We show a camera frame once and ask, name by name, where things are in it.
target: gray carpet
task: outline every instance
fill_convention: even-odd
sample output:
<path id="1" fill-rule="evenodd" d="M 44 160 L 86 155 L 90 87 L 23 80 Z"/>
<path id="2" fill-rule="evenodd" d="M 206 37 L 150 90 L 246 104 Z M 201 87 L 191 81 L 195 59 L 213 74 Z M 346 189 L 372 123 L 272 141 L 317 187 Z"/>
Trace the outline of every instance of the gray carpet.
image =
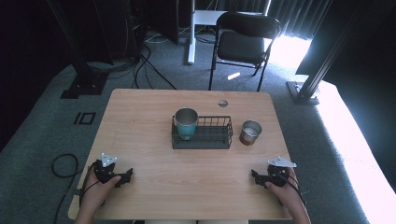
<path id="1" fill-rule="evenodd" d="M 195 64 L 186 65 L 188 44 L 169 41 L 147 43 L 149 61 L 179 90 L 207 90 L 212 45 L 197 42 Z M 105 68 L 107 65 L 92 63 Z M 259 76 L 240 69 L 242 75 L 228 81 L 220 74 L 231 74 L 232 68 L 219 65 L 215 74 L 215 91 L 255 91 Z M 342 161 L 323 127 L 314 106 L 295 105 L 286 81 L 295 80 L 295 67 L 285 67 L 274 59 L 267 67 L 262 91 L 274 101 L 278 119 L 290 156 L 298 164 L 296 173 L 302 186 L 307 209 L 313 223 L 369 223 L 356 199 Z M 66 67 L 49 84 L 34 109 L 0 154 L 0 223 L 51 223 L 70 178 L 59 178 L 51 163 L 59 155 L 72 153 L 82 169 L 111 92 L 131 88 L 132 71 L 112 73 L 102 95 L 82 95 L 76 100 L 61 100 L 75 72 Z M 148 66 L 137 77 L 141 89 L 172 89 Z M 74 124 L 78 113 L 96 113 L 91 125 Z M 56 163 L 60 174 L 72 174 L 75 164 L 65 157 Z M 75 189 L 80 176 L 73 183 Z M 67 217 L 73 190 L 65 197 L 58 223 L 73 223 Z M 132 221 L 97 221 L 97 223 L 132 223 Z M 254 221 L 250 223 L 290 223 L 289 221 Z"/>

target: chair seat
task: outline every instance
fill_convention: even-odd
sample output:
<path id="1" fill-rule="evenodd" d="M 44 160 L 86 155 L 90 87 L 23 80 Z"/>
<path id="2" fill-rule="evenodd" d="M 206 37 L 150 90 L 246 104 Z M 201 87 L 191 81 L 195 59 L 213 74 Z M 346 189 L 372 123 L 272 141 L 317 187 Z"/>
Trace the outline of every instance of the chair seat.
<path id="1" fill-rule="evenodd" d="M 262 63 L 265 59 L 264 39 L 235 32 L 223 32 L 219 40 L 218 56 L 223 60 L 241 63 Z"/>

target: teal cup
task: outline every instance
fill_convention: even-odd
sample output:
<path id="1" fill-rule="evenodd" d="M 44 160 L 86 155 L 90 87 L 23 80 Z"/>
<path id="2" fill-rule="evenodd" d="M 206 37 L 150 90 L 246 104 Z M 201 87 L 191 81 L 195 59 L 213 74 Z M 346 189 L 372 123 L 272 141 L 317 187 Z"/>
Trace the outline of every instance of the teal cup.
<path id="1" fill-rule="evenodd" d="M 175 114 L 177 132 L 183 140 L 190 140 L 195 133 L 198 114 L 191 108 L 181 108 Z"/>

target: person's right hand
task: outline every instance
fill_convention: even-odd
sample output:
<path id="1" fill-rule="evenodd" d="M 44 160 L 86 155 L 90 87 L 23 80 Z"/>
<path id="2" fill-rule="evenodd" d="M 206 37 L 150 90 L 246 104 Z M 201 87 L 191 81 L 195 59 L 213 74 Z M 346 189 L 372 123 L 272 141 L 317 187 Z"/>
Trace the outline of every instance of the person's right hand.
<path id="1" fill-rule="evenodd" d="M 289 168 L 289 172 L 289 182 L 294 184 L 297 188 L 297 183 L 292 179 L 295 179 L 294 170 Z M 294 223 L 311 223 L 299 194 L 290 184 L 287 183 L 285 186 L 280 188 L 271 182 L 265 182 L 265 186 L 277 196 L 286 208 L 288 208 L 290 215 L 293 217 Z"/>

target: metal cup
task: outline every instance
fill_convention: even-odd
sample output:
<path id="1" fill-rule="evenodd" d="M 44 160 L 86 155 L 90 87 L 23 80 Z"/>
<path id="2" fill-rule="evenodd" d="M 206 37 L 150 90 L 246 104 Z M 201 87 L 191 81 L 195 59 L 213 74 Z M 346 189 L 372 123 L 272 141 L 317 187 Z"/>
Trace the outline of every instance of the metal cup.
<path id="1" fill-rule="evenodd" d="M 242 132 L 239 135 L 239 140 L 245 146 L 253 145 L 256 139 L 262 133 L 262 126 L 255 120 L 247 120 L 242 125 Z"/>
<path id="2" fill-rule="evenodd" d="M 198 114 L 192 108 L 181 108 L 175 114 L 177 132 L 183 140 L 190 140 L 195 133 Z"/>

